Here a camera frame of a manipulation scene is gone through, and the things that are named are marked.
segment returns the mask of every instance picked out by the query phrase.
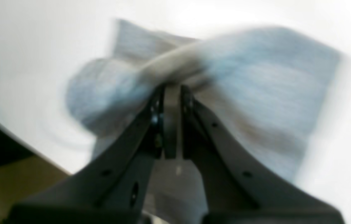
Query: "folded cloth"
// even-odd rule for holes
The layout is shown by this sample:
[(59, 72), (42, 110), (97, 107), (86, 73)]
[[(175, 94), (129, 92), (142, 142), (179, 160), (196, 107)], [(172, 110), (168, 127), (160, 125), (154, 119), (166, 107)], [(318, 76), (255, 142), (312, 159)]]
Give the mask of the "folded cloth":
[[(199, 41), (120, 20), (113, 55), (85, 65), (69, 83), (66, 104), (98, 136), (94, 158), (121, 134), (157, 85), (185, 83), (246, 150), (292, 182), (339, 61), (338, 51), (283, 27)], [(170, 223), (197, 223), (207, 211), (204, 194), (197, 193), (203, 191), (201, 180), (191, 182), (201, 178), (198, 172), (183, 161), (160, 166), (189, 173), (172, 177), (179, 181), (174, 187), (171, 175), (155, 169), (152, 176), (161, 180), (151, 181), (148, 196), (155, 203), (145, 208)], [(182, 184), (195, 193), (186, 194)], [(181, 203), (187, 212), (168, 204), (161, 212), (163, 198)]]

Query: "white background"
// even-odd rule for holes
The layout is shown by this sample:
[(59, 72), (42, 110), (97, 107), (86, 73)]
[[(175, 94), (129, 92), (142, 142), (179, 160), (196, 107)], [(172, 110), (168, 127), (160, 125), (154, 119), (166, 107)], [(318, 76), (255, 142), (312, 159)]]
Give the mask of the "white background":
[(89, 161), (95, 138), (67, 114), (64, 89), (110, 54), (114, 17), (196, 38), (277, 24), (343, 52), (297, 185), (351, 224), (351, 0), (0, 0), (0, 123), (69, 173)]

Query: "mounting hole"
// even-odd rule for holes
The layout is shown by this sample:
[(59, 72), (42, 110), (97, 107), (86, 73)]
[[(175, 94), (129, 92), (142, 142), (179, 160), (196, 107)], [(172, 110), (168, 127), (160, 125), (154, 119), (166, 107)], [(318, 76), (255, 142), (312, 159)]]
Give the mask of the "mounting hole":
[(133, 207), (138, 197), (138, 182), (134, 183), (131, 191), (130, 207)]
[(112, 173), (110, 169), (105, 169), (104, 171), (101, 172), (101, 176), (106, 177), (109, 176)]
[(252, 177), (252, 173), (250, 173), (249, 171), (244, 171), (242, 174), (244, 177), (248, 177), (248, 178)]

